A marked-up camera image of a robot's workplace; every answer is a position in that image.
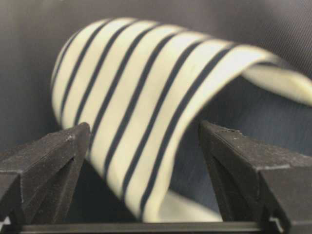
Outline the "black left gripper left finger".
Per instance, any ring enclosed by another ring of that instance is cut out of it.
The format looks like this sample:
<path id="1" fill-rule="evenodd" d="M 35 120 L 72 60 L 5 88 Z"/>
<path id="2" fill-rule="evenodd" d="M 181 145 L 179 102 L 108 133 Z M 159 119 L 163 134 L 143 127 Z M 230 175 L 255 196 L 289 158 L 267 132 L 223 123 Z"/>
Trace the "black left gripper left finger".
<path id="1" fill-rule="evenodd" d="M 86 156 L 90 126 L 81 123 L 0 154 L 0 220 L 62 223 Z"/>

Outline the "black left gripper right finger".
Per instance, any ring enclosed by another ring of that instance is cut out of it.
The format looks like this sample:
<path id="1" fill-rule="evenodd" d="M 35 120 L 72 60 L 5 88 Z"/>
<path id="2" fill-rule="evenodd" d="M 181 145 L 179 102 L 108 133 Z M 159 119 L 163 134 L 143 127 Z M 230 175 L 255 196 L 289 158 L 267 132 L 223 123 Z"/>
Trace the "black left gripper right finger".
<path id="1" fill-rule="evenodd" d="M 199 144 L 224 221 L 274 222 L 282 234 L 312 231 L 312 159 L 203 121 Z"/>

